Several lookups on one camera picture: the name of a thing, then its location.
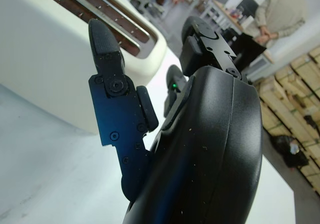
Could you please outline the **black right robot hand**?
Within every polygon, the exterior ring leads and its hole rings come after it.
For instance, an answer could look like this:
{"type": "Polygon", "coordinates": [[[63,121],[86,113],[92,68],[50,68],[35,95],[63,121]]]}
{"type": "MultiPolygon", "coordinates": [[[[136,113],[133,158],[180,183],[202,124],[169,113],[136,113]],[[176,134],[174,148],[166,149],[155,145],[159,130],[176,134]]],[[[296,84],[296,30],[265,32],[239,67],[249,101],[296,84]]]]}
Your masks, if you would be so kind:
{"type": "Polygon", "coordinates": [[[167,71],[164,122],[125,74],[113,33],[88,23],[97,74],[88,83],[101,144],[116,148],[125,224],[243,224],[258,187],[260,98],[236,55],[201,18],[185,21],[180,66],[167,71]]]}

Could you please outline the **person's left hand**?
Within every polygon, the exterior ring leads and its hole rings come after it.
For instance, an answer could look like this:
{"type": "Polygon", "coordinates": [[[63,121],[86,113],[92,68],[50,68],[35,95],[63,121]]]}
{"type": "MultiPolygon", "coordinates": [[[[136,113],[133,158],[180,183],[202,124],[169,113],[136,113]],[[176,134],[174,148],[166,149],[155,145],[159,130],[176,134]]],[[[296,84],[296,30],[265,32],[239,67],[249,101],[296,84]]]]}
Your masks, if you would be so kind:
{"type": "Polygon", "coordinates": [[[269,40],[270,32],[266,26],[260,26],[259,31],[260,31],[260,36],[256,40],[258,41],[258,43],[264,44],[269,40]]]}

